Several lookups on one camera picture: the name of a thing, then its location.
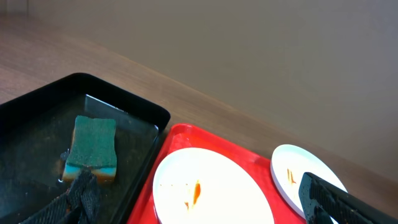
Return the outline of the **large white plate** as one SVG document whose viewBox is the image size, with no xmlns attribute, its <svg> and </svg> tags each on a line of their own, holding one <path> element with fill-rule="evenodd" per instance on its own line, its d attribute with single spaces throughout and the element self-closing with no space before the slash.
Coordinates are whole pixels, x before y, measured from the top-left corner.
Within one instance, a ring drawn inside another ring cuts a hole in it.
<svg viewBox="0 0 398 224">
<path fill-rule="evenodd" d="M 266 224 L 266 196 L 237 163 L 201 148 L 179 149 L 156 169 L 152 194 L 161 224 Z"/>
</svg>

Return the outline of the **green yellow sponge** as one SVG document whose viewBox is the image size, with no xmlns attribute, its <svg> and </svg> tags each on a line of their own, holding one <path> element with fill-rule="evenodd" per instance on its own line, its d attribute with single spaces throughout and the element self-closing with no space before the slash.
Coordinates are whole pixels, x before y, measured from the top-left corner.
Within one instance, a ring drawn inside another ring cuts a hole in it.
<svg viewBox="0 0 398 224">
<path fill-rule="evenodd" d="M 113 119 L 77 116 L 62 180 L 73 181 L 81 171 L 88 170 L 99 182 L 114 181 L 118 164 L 115 134 Z"/>
</svg>

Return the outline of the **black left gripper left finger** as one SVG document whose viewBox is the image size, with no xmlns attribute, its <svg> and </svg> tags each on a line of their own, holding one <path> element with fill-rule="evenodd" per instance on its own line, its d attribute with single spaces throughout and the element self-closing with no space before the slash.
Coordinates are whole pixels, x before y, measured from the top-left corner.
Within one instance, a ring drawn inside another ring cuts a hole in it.
<svg viewBox="0 0 398 224">
<path fill-rule="evenodd" d="M 80 172 L 69 189 L 23 224 L 94 224 L 100 211 L 100 187 L 88 170 Z"/>
</svg>

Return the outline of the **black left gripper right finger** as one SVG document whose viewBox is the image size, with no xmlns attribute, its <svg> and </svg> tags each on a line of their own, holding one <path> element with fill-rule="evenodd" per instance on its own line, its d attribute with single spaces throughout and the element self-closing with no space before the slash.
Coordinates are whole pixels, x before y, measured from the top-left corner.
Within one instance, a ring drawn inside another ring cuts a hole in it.
<svg viewBox="0 0 398 224">
<path fill-rule="evenodd" d="M 298 195 L 309 224 L 397 224 L 396 218 L 310 172 L 303 174 Z"/>
</svg>

